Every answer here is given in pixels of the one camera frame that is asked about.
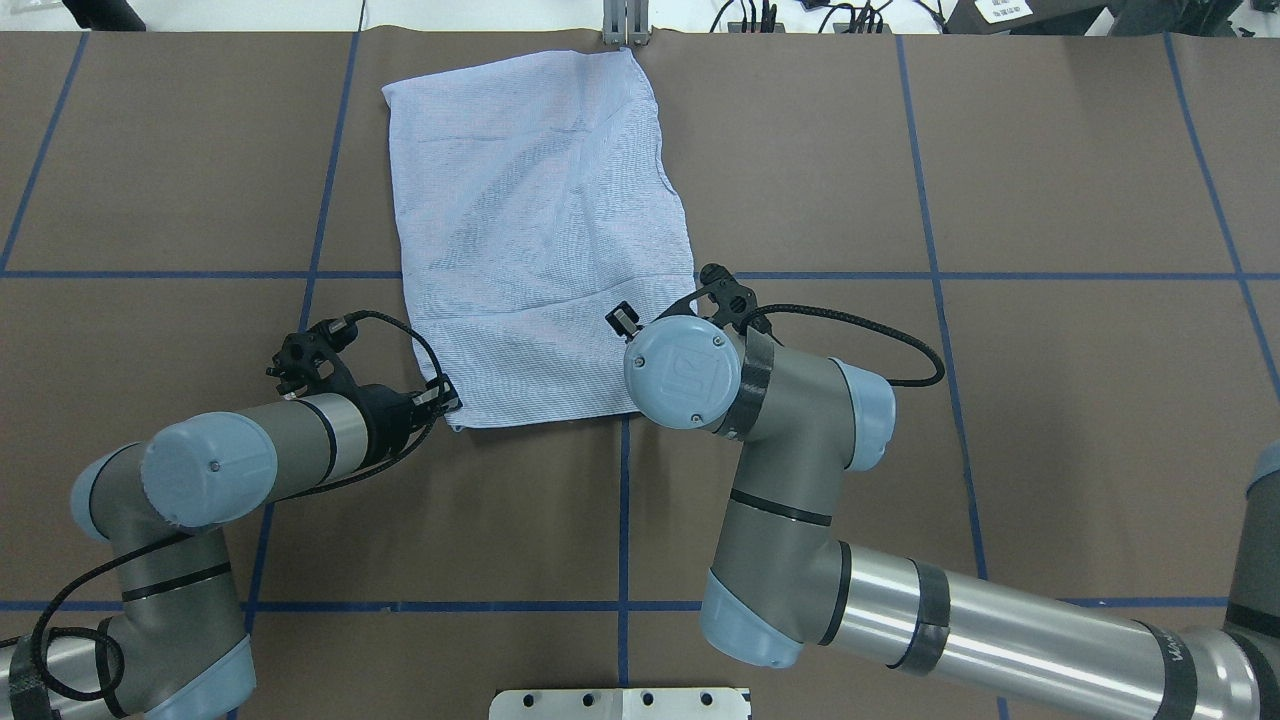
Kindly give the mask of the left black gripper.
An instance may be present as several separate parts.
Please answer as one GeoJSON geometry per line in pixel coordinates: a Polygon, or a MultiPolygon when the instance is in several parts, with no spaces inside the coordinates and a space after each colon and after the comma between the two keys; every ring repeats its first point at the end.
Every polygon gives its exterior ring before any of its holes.
{"type": "MultiPolygon", "coordinates": [[[[609,328],[623,341],[634,341],[643,331],[639,314],[628,301],[622,301],[605,314],[609,328]]],[[[408,451],[410,436],[462,409],[448,375],[433,377],[424,389],[399,392],[388,386],[358,386],[355,405],[361,411],[367,432],[367,448],[362,466],[402,459],[408,451]]]]}

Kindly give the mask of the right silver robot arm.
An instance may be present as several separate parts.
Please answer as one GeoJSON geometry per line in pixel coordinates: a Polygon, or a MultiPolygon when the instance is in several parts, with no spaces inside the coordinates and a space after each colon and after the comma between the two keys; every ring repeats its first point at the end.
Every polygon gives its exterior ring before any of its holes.
{"type": "Polygon", "coordinates": [[[721,653],[795,665],[809,646],[1098,719],[1277,716],[1277,446],[1258,456],[1219,629],[1112,618],[835,538],[844,478],[893,436],[900,380],[781,345],[756,323],[820,316],[925,342],[863,316],[796,304],[699,316],[685,297],[653,322],[607,314],[625,341],[623,382],[669,429],[741,443],[700,628],[721,653]]]}

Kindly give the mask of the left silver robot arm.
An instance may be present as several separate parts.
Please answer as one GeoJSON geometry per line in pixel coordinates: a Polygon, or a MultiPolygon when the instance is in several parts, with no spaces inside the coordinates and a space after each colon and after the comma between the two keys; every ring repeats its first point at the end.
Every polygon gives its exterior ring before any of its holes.
{"type": "Polygon", "coordinates": [[[5,719],[220,719],[257,684],[224,527],[259,509],[371,477],[461,405],[447,377],[401,393],[356,386],[205,413],[91,462],[70,514],[113,557],[122,611],[60,628],[59,592],[3,642],[5,719]]]}

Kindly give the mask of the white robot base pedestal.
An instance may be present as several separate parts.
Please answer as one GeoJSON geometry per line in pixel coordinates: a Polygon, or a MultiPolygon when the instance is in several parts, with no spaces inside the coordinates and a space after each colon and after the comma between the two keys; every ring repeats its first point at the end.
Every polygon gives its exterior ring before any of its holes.
{"type": "Polygon", "coordinates": [[[502,691],[489,719],[751,719],[750,691],[652,687],[502,691]]]}

